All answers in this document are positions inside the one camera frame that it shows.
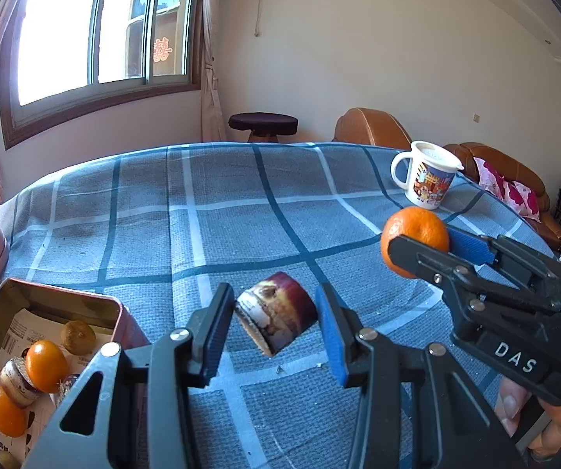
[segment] window glass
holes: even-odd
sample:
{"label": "window glass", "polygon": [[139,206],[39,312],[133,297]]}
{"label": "window glass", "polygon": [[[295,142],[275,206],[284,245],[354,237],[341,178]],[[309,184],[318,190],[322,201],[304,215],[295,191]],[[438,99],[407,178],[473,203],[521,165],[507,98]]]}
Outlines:
{"label": "window glass", "polygon": [[18,50],[21,106],[88,84],[93,1],[27,0]]}
{"label": "window glass", "polygon": [[185,74],[189,0],[159,0],[155,16],[153,75]]}
{"label": "window glass", "polygon": [[144,74],[144,22],[148,0],[105,0],[100,20],[98,81]]}

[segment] mug handle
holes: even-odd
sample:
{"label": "mug handle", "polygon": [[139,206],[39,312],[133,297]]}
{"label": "mug handle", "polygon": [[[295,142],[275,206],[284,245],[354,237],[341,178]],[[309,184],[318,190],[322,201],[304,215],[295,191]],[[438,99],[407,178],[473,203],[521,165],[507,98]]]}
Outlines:
{"label": "mug handle", "polygon": [[[398,155],[396,155],[394,159],[391,161],[391,179],[395,182],[396,185],[398,185],[398,187],[404,190],[406,190],[409,187],[409,182],[408,181],[401,182],[400,180],[398,180],[397,176],[395,175],[395,168],[397,167],[397,165],[400,163],[401,160],[406,158],[411,158],[412,155],[413,153],[411,152],[398,153]],[[409,168],[412,166],[413,166],[413,161],[411,161],[411,163],[409,164]]]}

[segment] black stool cushion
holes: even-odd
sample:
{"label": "black stool cushion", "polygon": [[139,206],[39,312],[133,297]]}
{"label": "black stool cushion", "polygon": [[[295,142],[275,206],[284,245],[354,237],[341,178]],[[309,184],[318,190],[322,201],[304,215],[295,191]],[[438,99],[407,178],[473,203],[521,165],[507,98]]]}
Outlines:
{"label": "black stool cushion", "polygon": [[286,114],[244,112],[231,116],[229,127],[236,131],[253,131],[272,136],[293,136],[298,131],[298,120]]}

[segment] cartoon print mug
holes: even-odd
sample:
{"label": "cartoon print mug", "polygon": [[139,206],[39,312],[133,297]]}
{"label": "cartoon print mug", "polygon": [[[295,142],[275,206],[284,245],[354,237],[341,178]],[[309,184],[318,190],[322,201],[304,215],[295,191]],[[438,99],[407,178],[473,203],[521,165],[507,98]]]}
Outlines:
{"label": "cartoon print mug", "polygon": [[[395,168],[403,159],[411,159],[406,182],[395,176]],[[457,171],[463,170],[458,158],[441,146],[413,141],[410,152],[398,153],[391,163],[391,178],[409,201],[421,208],[436,209],[444,198]]]}

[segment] pink pillow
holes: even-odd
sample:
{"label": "pink pillow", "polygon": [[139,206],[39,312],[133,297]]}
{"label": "pink pillow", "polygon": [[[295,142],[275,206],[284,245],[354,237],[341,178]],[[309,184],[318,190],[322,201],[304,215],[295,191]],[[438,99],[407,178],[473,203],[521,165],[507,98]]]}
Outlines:
{"label": "pink pillow", "polygon": [[505,181],[504,184],[506,185],[504,202],[522,217],[541,222],[537,195],[518,181]]}
{"label": "pink pillow", "polygon": [[518,181],[506,181],[487,161],[473,158],[480,177],[479,185],[503,200],[515,213],[541,222],[536,194]]}
{"label": "pink pillow", "polygon": [[488,162],[477,159],[476,157],[473,159],[475,160],[480,175],[478,185],[487,192],[495,195],[498,199],[504,200],[504,178],[502,178],[497,170]]}

